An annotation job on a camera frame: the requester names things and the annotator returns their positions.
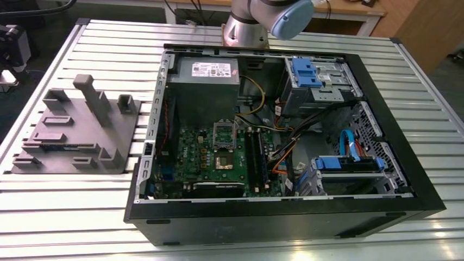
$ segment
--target power cable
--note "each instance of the power cable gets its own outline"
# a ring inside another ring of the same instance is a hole
[[[53,15],[67,11],[76,2],[77,0],[69,0],[69,2],[64,6],[57,8],[44,9],[44,10],[4,12],[4,13],[0,13],[0,19],[40,16],[40,15]]]

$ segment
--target aluminum extrusion table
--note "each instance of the aluminum extrusion table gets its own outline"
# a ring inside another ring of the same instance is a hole
[[[452,260],[464,258],[463,122],[443,100],[401,44],[389,39],[301,34],[271,37],[277,49],[359,54],[447,210],[357,239],[155,247],[123,222],[136,157],[164,43],[220,45],[220,28],[81,20],[0,146],[0,259],[51,260]],[[77,73],[92,74],[108,98],[132,94],[143,101],[127,172],[121,175],[9,173],[21,140],[44,111],[49,88],[69,89]]]

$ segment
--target power supply label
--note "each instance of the power supply label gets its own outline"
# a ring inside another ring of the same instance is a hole
[[[195,63],[192,65],[193,77],[232,77],[231,64]]]

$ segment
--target sticker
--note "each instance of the sticker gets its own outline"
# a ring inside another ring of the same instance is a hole
[[[288,187],[289,190],[293,189],[293,183],[291,182],[289,179],[285,179],[285,186]]]
[[[231,64],[193,63],[193,77],[232,77]]]
[[[305,163],[300,162],[296,166],[296,170],[303,170],[305,168]]]
[[[283,113],[283,108],[280,106],[276,106],[276,115],[280,116]]]
[[[319,78],[320,80],[331,80],[331,77],[329,77],[329,75],[327,75],[327,74],[319,74],[319,75],[317,75],[317,78]]]

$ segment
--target yellow wire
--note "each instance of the yellow wire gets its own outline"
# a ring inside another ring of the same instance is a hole
[[[256,109],[253,109],[252,111],[248,111],[245,113],[237,113],[237,115],[245,116],[245,115],[251,115],[251,114],[256,113],[263,108],[263,106],[264,106],[264,99],[265,99],[267,93],[264,92],[264,89],[260,86],[260,84],[252,78],[249,78],[245,75],[240,75],[240,77],[247,78],[256,85],[256,87],[260,89],[260,92],[261,92],[261,104],[260,104],[260,106]]]

